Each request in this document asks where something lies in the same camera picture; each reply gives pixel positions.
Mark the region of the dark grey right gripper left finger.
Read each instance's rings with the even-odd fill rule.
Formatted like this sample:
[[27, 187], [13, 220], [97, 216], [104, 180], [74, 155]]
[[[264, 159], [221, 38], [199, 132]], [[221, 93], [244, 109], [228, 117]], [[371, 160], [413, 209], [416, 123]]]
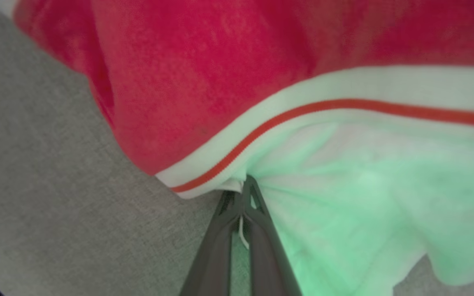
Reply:
[[192, 262], [181, 296], [229, 296], [232, 234], [240, 218], [237, 193], [224, 191]]

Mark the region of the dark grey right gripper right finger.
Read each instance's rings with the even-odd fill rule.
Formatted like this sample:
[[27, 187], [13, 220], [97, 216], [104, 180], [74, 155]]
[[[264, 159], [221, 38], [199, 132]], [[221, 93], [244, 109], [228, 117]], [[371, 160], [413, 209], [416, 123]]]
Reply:
[[301, 290], [267, 208], [258, 182], [243, 184], [243, 231], [249, 244], [251, 294], [300, 296]]

